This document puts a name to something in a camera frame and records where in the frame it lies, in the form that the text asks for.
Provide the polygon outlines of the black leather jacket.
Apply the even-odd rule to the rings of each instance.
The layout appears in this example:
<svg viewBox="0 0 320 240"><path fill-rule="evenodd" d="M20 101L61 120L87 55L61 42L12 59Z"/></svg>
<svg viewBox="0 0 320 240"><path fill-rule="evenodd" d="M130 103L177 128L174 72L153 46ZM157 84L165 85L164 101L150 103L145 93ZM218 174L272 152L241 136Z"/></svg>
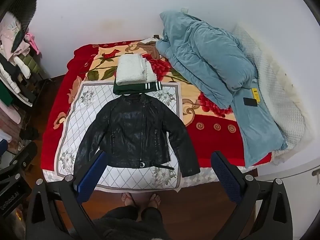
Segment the black leather jacket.
<svg viewBox="0 0 320 240"><path fill-rule="evenodd" d="M78 148L74 172L102 150L117 168L167 168L172 149L182 177L200 172L183 121L164 103L146 94L122 95L108 102L88 127Z"/></svg>

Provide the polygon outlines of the folded white fleece garment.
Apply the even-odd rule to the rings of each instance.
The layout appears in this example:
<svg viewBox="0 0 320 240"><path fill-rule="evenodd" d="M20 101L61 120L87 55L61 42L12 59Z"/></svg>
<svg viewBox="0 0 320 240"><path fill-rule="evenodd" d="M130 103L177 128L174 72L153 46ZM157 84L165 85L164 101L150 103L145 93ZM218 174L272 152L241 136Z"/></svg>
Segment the folded white fleece garment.
<svg viewBox="0 0 320 240"><path fill-rule="evenodd" d="M153 72L151 63L140 54L121 55L116 71L116 84L134 85L156 82L157 76Z"/></svg>

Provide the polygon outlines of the white textured pillow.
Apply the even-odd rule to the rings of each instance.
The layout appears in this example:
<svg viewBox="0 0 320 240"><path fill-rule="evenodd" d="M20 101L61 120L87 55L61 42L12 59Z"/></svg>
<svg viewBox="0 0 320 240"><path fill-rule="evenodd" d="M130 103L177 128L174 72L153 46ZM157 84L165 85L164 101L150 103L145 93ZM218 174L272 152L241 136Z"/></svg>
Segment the white textured pillow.
<svg viewBox="0 0 320 240"><path fill-rule="evenodd" d="M261 95L286 141L286 149L272 152L272 163L279 165L302 151L315 138L310 116L287 72L271 52L239 24L233 34L239 38L247 57L257 68Z"/></svg>

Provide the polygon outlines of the person legs and feet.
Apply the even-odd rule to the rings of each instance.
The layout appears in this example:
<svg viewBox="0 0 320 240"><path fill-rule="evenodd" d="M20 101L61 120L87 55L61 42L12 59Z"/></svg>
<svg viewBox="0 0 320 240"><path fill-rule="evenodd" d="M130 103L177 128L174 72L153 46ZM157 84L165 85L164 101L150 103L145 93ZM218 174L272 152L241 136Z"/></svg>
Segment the person legs and feet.
<svg viewBox="0 0 320 240"><path fill-rule="evenodd" d="M123 193L121 200L123 206L93 221L102 239L171 239L164 228L158 194L151 195L143 211L130 193Z"/></svg>

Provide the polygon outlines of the light blue quilt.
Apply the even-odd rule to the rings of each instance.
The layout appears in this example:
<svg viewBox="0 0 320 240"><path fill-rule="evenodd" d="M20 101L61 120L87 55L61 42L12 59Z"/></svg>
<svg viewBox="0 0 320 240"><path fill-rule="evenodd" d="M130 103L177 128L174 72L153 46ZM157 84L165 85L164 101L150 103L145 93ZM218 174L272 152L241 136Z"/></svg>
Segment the light blue quilt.
<svg viewBox="0 0 320 240"><path fill-rule="evenodd" d="M245 47L231 32L180 11L160 13L163 37L158 52L188 82L196 86L220 109L231 108L244 145L245 166L250 167L268 153L287 148L284 135L259 96L258 71L248 59Z"/></svg>

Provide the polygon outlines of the folded green striped garment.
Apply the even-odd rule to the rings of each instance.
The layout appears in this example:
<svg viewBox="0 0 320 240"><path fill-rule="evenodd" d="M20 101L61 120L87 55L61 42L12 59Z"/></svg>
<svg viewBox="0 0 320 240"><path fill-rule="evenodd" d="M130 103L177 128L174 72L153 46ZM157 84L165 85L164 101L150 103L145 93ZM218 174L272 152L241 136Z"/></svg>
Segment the folded green striped garment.
<svg viewBox="0 0 320 240"><path fill-rule="evenodd" d="M159 81L151 83L138 83L131 85L113 85L113 93L116 95L140 94L162 90L162 84Z"/></svg>

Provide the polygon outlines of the black phone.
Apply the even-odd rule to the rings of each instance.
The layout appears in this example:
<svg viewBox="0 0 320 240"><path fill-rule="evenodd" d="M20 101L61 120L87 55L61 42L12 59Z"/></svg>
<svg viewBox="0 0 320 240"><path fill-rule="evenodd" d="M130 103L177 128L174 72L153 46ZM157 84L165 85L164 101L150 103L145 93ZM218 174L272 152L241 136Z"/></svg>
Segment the black phone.
<svg viewBox="0 0 320 240"><path fill-rule="evenodd" d="M243 98L243 102L245 106L258 107L258 102L253 98Z"/></svg>

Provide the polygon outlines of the yellow small device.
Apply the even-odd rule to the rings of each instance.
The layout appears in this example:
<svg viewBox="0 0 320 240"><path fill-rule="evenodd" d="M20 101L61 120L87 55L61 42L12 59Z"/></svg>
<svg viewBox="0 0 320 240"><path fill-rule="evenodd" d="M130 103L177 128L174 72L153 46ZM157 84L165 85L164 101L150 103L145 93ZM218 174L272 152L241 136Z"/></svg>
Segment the yellow small device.
<svg viewBox="0 0 320 240"><path fill-rule="evenodd" d="M253 98L257 101L257 103L260 102L260 96L259 96L259 91L257 88L252 88L251 89L252 94L253 94Z"/></svg>

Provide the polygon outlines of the red floral blanket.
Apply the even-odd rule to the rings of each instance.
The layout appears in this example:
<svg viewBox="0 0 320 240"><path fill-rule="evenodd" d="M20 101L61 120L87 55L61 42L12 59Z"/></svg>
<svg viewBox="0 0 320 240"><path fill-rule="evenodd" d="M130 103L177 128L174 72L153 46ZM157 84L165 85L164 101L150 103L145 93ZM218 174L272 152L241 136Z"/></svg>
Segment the red floral blanket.
<svg viewBox="0 0 320 240"><path fill-rule="evenodd" d="M195 86L172 68L169 61L161 57L154 41L123 41L105 44L88 44L74 51L67 64L63 78L49 114L43 134L40 167L54 169L54 159L63 126L83 81L113 81L116 76L118 57L125 53L142 54L152 66L162 83L179 83L182 92L183 122L201 168L210 167L210 155L221 151L228 161L244 166L244 148L240 129L230 108L219 109Z"/></svg>

